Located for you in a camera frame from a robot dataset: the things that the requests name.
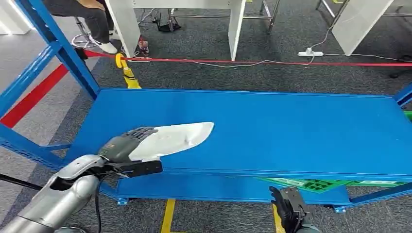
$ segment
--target red tape line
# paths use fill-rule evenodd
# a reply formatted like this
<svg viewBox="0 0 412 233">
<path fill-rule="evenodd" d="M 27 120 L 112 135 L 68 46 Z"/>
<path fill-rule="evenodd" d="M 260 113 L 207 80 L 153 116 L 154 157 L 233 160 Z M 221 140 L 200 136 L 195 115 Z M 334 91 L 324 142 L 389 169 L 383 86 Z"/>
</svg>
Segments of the red tape line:
<svg viewBox="0 0 412 233">
<path fill-rule="evenodd" d="M 14 127 L 66 74 L 67 68 L 61 64 L 39 85 L 26 95 L 16 106 L 0 119 L 0 123 Z"/>
<path fill-rule="evenodd" d="M 85 50 L 88 57 L 110 57 L 115 58 L 114 55 Z M 258 62 L 243 62 L 243 61 L 228 61 L 228 60 L 191 60 L 191 59 L 159 59 L 159 58 L 122 58 L 126 61 L 152 61 L 152 62 L 200 62 L 200 63 L 231 63 L 231 64 L 255 64 Z M 307 65 L 307 62 L 262 62 L 261 64 L 270 65 Z M 345 62 L 313 62 L 309 66 L 344 66 L 344 67 L 412 67 L 412 63 L 345 63 Z"/>
</svg>

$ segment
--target yellow stanchion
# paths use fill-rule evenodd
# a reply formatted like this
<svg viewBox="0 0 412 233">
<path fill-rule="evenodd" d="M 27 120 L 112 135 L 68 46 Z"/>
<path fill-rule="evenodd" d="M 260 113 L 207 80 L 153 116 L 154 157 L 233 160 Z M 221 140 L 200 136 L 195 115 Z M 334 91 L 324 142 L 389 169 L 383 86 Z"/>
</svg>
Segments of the yellow stanchion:
<svg viewBox="0 0 412 233">
<path fill-rule="evenodd" d="M 133 74 L 132 69 L 129 68 L 127 65 L 126 60 L 123 60 L 123 54 L 118 53 L 116 54 L 116 65 L 118 68 L 123 69 L 123 78 L 127 83 L 127 88 L 128 89 L 141 89 L 141 86 L 139 84 L 139 81 Z"/>
</svg>

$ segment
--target person's leg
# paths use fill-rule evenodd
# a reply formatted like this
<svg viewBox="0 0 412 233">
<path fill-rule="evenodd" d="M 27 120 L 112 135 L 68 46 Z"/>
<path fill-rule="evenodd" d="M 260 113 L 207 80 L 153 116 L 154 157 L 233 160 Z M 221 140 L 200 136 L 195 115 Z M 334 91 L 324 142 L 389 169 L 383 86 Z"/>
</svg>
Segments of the person's leg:
<svg viewBox="0 0 412 233">
<path fill-rule="evenodd" d="M 107 8 L 107 4 L 105 0 L 97 0 L 98 2 L 100 2 L 104 8 L 106 9 L 106 20 L 107 20 L 107 24 L 109 26 L 109 31 L 113 31 L 114 30 L 114 23 L 113 23 L 113 19 L 112 16 L 110 15 L 109 9 Z"/>
<path fill-rule="evenodd" d="M 43 3 L 52 15 L 84 18 L 94 40 L 103 44 L 110 42 L 109 25 L 104 11 L 84 7 L 77 0 L 43 0 Z"/>
</svg>

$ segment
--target person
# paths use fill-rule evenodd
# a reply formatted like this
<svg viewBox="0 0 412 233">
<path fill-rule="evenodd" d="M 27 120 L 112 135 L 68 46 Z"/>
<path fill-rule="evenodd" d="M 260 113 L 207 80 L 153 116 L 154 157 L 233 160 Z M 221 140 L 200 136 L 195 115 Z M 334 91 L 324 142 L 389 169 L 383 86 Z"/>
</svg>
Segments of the person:
<svg viewBox="0 0 412 233">
<path fill-rule="evenodd" d="M 90 40 L 107 53 L 117 53 L 110 39 L 120 40 L 120 37 L 104 0 L 43 0 L 43 3 L 54 16 L 84 18 L 91 32 Z"/>
</svg>

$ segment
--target yellow tape line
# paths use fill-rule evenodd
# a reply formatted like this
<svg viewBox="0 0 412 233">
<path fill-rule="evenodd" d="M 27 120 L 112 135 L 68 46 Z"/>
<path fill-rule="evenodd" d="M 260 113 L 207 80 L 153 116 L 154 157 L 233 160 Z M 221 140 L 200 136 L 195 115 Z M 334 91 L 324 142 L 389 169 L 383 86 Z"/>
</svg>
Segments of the yellow tape line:
<svg viewBox="0 0 412 233">
<path fill-rule="evenodd" d="M 163 217 L 163 225 L 161 233 L 171 233 L 170 228 L 172 227 L 173 212 L 175 199 L 168 199 L 166 203 L 165 215 Z"/>
<path fill-rule="evenodd" d="M 280 216 L 277 213 L 277 207 L 273 204 L 272 206 L 273 206 L 273 218 L 274 218 L 276 233 L 286 233 L 285 229 L 282 227 L 282 220 L 280 219 Z"/>
</svg>

